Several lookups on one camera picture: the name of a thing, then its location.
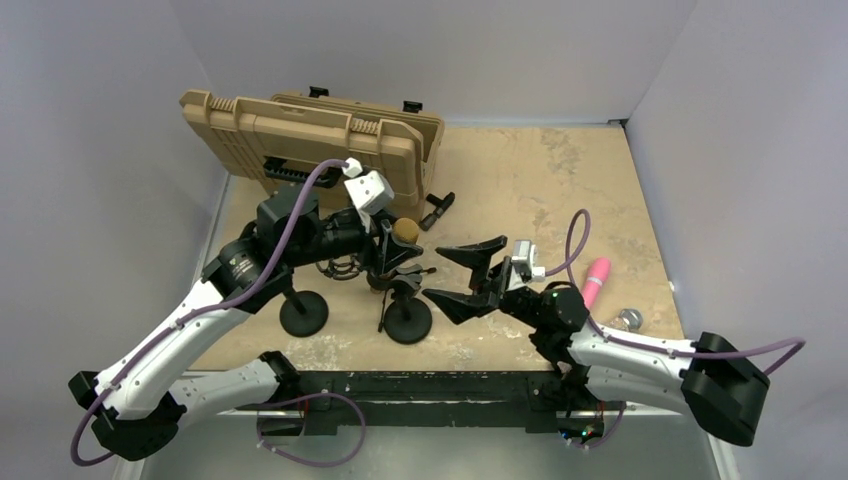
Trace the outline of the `black tripod shock mount stand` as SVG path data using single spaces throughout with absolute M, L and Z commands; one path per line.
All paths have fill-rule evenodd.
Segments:
M 366 272 L 353 255 L 346 261 L 330 259 L 326 261 L 325 265 L 318 262 L 315 266 L 324 277 L 336 281 L 352 280 L 363 272 Z M 436 271 L 436 267 L 425 268 L 420 264 L 412 264 L 400 266 L 381 277 L 375 277 L 371 273 L 367 275 L 367 282 L 372 292 L 383 295 L 383 307 L 378 325 L 379 332 L 383 331 L 385 324 L 385 316 L 388 309 L 387 299 L 408 302 L 420 290 L 423 276 L 433 274 Z

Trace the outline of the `black round gold-mic stand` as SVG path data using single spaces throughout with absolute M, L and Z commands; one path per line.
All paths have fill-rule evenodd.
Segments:
M 426 303 L 416 297 L 428 269 L 419 264 L 400 267 L 389 278 L 384 298 L 391 303 L 382 311 L 378 331 L 396 343 L 412 345 L 425 339 L 432 327 L 432 313 Z

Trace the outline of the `black round base stand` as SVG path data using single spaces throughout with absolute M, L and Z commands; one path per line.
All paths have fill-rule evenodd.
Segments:
M 286 333 L 305 338 L 318 333 L 329 318 L 329 306 L 319 293 L 297 291 L 292 278 L 282 290 L 285 301 L 279 311 L 279 323 Z

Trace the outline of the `pink microphone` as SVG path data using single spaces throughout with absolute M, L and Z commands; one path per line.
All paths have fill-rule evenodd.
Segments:
M 605 257 L 597 258 L 589 266 L 581 289 L 581 294 L 587 309 L 592 309 L 601 289 L 608 280 L 610 271 L 611 261 Z

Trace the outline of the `silver mesh glitter microphone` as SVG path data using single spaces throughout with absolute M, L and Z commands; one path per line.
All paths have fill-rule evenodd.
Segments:
M 624 308 L 609 322 L 609 326 L 616 330 L 636 332 L 643 323 L 644 319 L 639 310 Z

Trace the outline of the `gold microphone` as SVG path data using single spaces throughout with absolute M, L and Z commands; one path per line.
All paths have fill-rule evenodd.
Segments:
M 366 280 L 372 293 L 390 289 L 396 277 L 417 274 L 417 264 L 408 264 L 423 254 L 418 245 L 420 229 L 409 218 L 394 222 L 384 218 L 374 225 L 373 241 L 364 257 Z

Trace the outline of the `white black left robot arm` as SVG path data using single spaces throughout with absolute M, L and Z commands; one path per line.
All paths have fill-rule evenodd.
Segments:
M 147 458 L 193 423 L 245 406 L 307 411 L 315 394 L 278 351 L 228 371 L 188 380 L 185 371 L 214 343 L 270 300 L 282 297 L 281 322 L 305 337 L 326 323 L 329 308 L 314 291 L 293 287 L 295 269 L 353 259 L 373 289 L 394 282 L 414 286 L 405 264 L 423 252 L 416 221 L 382 209 L 354 207 L 329 216 L 318 196 L 296 186 L 262 201 L 255 218 L 203 269 L 178 307 L 110 368 L 82 371 L 69 389 L 86 411 L 81 431 L 93 433 L 107 457 Z

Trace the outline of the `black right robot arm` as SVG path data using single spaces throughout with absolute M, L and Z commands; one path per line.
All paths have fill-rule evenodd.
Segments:
M 571 282 L 551 282 L 534 264 L 536 247 L 517 243 L 498 264 L 507 239 L 441 246 L 436 253 L 470 270 L 468 292 L 423 290 L 454 324 L 498 311 L 531 328 L 529 339 L 559 374 L 564 399 L 576 407 L 592 400 L 633 402 L 690 415 L 708 434 L 752 446 L 770 389 L 768 375 L 721 335 L 696 340 L 629 333 L 594 324 Z

